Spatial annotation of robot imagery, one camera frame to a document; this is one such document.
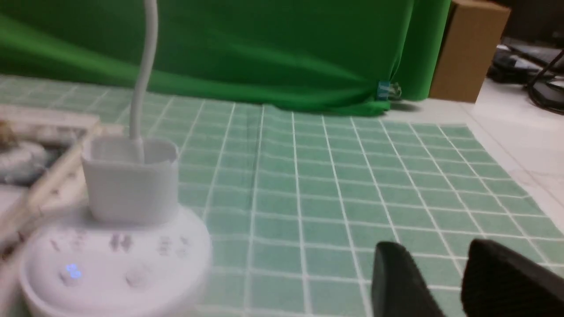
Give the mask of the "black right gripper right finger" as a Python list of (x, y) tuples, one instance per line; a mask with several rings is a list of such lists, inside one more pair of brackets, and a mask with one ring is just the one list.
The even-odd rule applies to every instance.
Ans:
[(468, 317), (561, 317), (564, 280), (501, 243), (475, 239), (461, 302)]

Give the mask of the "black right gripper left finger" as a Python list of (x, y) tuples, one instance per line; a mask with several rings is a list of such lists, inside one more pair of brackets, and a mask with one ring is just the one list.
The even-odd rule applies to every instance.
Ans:
[(375, 246), (371, 284), (375, 317), (443, 317), (413, 257), (400, 243)]

